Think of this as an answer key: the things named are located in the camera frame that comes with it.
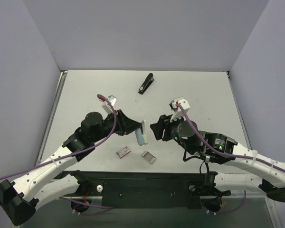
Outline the light blue white stapler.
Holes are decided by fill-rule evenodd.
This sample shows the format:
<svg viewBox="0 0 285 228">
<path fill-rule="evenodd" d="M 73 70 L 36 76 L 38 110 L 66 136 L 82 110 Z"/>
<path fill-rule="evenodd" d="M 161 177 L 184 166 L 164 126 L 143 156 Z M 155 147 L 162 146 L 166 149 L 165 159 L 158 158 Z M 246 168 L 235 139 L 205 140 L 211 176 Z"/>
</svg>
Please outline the light blue white stapler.
<svg viewBox="0 0 285 228">
<path fill-rule="evenodd" d="M 136 140 L 139 146 L 148 144 L 146 120 L 142 120 L 141 126 L 135 130 L 135 136 L 136 136 Z"/>
</svg>

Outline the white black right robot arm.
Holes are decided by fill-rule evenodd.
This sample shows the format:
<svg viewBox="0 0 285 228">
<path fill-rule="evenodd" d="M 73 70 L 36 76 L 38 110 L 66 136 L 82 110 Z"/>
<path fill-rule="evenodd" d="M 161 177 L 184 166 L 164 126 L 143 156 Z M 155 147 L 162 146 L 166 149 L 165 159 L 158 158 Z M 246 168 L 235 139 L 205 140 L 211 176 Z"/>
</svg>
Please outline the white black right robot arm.
<svg viewBox="0 0 285 228">
<path fill-rule="evenodd" d="M 150 125 L 156 140 L 174 140 L 192 158 L 245 171 L 244 174 L 207 172 L 202 185 L 207 194 L 218 190 L 254 191 L 285 203 L 285 162 L 265 157 L 223 134 L 200 131 L 195 122 L 183 117 L 170 119 L 161 115 L 158 122 Z"/>
</svg>

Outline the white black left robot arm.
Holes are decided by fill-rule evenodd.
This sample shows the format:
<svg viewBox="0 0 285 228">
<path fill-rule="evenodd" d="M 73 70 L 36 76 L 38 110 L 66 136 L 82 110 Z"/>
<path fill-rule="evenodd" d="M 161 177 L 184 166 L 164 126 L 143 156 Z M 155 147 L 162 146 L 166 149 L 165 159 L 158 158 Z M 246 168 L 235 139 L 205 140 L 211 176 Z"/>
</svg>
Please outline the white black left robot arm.
<svg viewBox="0 0 285 228">
<path fill-rule="evenodd" d="M 122 110 L 108 111 L 104 119 L 98 112 L 85 116 L 79 128 L 46 160 L 33 169 L 22 172 L 12 181 L 0 183 L 0 206 L 14 226 L 27 222 L 43 205 L 67 194 L 82 196 L 87 193 L 88 180 L 79 171 L 54 181 L 70 166 L 80 162 L 112 134 L 119 136 L 135 133 L 139 138 L 145 121 L 128 118 Z"/>
</svg>

